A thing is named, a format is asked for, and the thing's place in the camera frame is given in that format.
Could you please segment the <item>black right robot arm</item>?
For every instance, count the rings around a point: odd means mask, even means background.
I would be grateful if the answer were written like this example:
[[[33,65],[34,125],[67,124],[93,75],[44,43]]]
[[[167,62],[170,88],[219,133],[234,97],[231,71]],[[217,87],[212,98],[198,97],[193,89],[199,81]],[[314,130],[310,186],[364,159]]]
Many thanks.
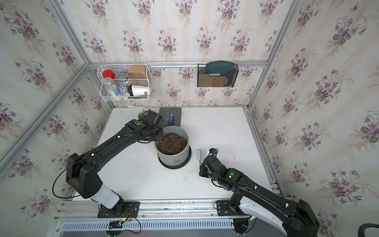
[[[256,217],[288,237],[317,236],[320,222],[306,201],[293,201],[269,191],[244,173],[226,168],[215,154],[203,160],[199,175],[233,193],[229,200],[233,214]]]

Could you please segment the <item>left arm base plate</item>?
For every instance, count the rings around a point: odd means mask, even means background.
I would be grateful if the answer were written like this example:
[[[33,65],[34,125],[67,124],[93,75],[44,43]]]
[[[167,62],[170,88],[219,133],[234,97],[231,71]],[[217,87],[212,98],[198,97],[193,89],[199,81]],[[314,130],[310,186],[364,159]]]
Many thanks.
[[[113,209],[107,209],[103,205],[99,205],[99,212],[97,218],[131,218],[137,217],[140,207],[139,201],[127,201],[123,203],[121,211],[115,211]]]

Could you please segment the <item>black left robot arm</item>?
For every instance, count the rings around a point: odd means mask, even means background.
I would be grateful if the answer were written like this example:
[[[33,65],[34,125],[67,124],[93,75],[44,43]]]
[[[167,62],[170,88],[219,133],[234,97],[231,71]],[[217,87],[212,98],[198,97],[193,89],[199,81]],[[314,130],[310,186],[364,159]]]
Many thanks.
[[[161,141],[162,121],[161,115],[148,111],[142,118],[127,122],[118,133],[89,152],[70,155],[67,160],[66,183],[82,198],[89,198],[114,212],[119,211],[124,199],[103,183],[98,172],[111,159],[134,143]]]

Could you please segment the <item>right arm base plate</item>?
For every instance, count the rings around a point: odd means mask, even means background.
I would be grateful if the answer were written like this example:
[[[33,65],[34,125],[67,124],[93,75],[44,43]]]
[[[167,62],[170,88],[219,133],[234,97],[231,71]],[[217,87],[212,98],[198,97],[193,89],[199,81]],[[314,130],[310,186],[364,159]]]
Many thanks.
[[[238,206],[229,200],[217,200],[214,203],[214,208],[218,216],[241,216],[243,213]]]

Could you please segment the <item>white ceramic pot with soil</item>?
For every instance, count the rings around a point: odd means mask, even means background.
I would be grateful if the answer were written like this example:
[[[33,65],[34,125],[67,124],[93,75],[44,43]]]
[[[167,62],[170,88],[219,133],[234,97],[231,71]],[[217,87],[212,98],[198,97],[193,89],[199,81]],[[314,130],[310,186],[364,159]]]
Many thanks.
[[[175,155],[190,146],[187,132],[179,126],[168,126],[163,129],[163,139],[154,143],[158,153]]]

